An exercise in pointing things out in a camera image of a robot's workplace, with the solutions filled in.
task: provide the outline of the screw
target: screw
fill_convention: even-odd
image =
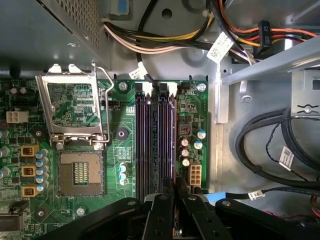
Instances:
[[[127,203],[127,205],[135,205],[135,204],[136,204],[135,201],[129,201],[129,202]]]
[[[195,201],[195,200],[197,200],[197,197],[195,195],[190,195],[188,197],[188,199],[191,200],[191,201]]]
[[[160,197],[159,197],[159,199],[161,199],[161,200],[166,200],[166,199],[168,199],[168,196],[167,195],[161,195]]]
[[[101,142],[97,142],[94,144],[95,150],[102,150],[104,149],[104,145]]]
[[[58,151],[61,151],[65,148],[64,144],[62,142],[57,142],[57,144],[55,145],[56,149]]]
[[[39,217],[43,217],[44,215],[45,215],[44,211],[39,211],[39,212],[38,212],[38,216],[39,216]]]
[[[230,206],[231,206],[231,202],[229,202],[229,201],[223,201],[223,202],[222,202],[222,205],[223,205],[223,206],[226,206],[226,207],[230,207]]]
[[[199,92],[204,92],[207,89],[207,85],[204,83],[200,83],[196,86],[196,89],[198,89]]]
[[[128,89],[128,84],[124,81],[120,82],[119,85],[118,85],[120,91],[125,91]]]

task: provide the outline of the capacitor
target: capacitor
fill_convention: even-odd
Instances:
[[[9,136],[7,129],[0,129],[0,139],[6,139]]]
[[[36,190],[41,193],[43,190],[47,189],[49,187],[49,182],[48,181],[44,181],[41,184],[38,184],[36,186]]]
[[[206,132],[204,130],[202,130],[202,129],[199,129],[199,130],[196,131],[196,136],[200,140],[205,139],[206,135],[207,135]]]
[[[17,92],[18,92],[18,90],[15,87],[10,89],[11,94],[17,94]]]
[[[36,169],[35,173],[38,176],[41,176],[42,174],[46,173],[48,171],[48,166],[39,167]]]
[[[188,150],[186,147],[184,147],[184,148],[181,150],[181,156],[182,156],[182,157],[188,157],[189,154],[190,154],[190,152],[189,152],[189,150]]]
[[[193,146],[195,149],[200,150],[203,147],[203,143],[199,139],[193,141]]]
[[[4,158],[4,157],[8,156],[9,153],[10,153],[9,148],[7,148],[5,146],[0,148],[0,158]]]
[[[189,167],[189,165],[190,165],[189,159],[188,159],[188,158],[184,158],[184,159],[182,160],[182,166],[184,166],[184,167]]]
[[[48,158],[44,157],[43,159],[37,159],[35,161],[35,165],[37,168],[41,168],[42,166],[45,166],[48,164]]]
[[[11,173],[10,169],[7,167],[3,167],[0,169],[0,179],[3,179],[7,176],[9,176]]]
[[[37,176],[37,177],[35,178],[35,182],[36,182],[37,184],[42,184],[45,180],[48,179],[48,177],[49,177],[48,173],[44,173],[44,174],[42,174],[41,176]]]
[[[125,180],[127,178],[127,173],[125,173],[125,172],[121,172],[120,174],[119,174],[119,180],[121,181],[123,181],[123,180]]]
[[[35,153],[35,158],[36,159],[42,159],[48,155],[48,150],[47,149],[42,149],[40,151],[37,151]]]
[[[84,206],[80,206],[76,212],[75,212],[78,216],[84,216],[86,213],[86,208]]]
[[[27,89],[25,87],[20,88],[20,93],[21,94],[26,94],[27,93]]]
[[[185,137],[183,137],[181,139],[180,143],[181,143],[181,146],[183,146],[183,147],[188,147],[189,146],[189,141]]]
[[[126,170],[127,170],[127,165],[124,162],[120,163],[119,172],[124,173]]]

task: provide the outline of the motherboard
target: motherboard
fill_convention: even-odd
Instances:
[[[143,201],[163,177],[206,187],[206,81],[93,81],[0,80],[0,239]]]

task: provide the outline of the perforated metal grille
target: perforated metal grille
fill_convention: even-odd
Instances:
[[[56,0],[61,8],[79,26],[83,36],[99,49],[99,0]]]

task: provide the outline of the yellow wire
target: yellow wire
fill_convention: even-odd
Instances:
[[[209,17],[209,21],[207,24],[207,28],[210,26],[210,24],[212,23],[212,21],[214,20],[214,18],[212,16]],[[167,37],[157,37],[157,36],[141,36],[141,35],[135,35],[136,37],[139,38],[143,38],[143,39],[150,39],[150,40],[188,40],[190,38],[192,38],[193,36],[195,36],[198,32],[200,31],[200,29],[185,34],[185,35],[179,35],[179,36],[167,36]]]

